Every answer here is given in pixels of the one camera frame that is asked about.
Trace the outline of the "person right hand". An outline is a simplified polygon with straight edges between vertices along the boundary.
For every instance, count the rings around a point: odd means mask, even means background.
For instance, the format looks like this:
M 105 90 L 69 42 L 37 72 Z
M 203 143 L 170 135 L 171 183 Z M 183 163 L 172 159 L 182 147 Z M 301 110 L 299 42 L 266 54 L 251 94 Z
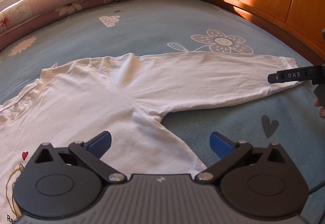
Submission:
M 313 104 L 315 107 L 318 107 L 320 109 L 319 110 L 320 118 L 325 119 L 325 108 L 321 105 L 320 101 L 317 99 L 314 101 Z

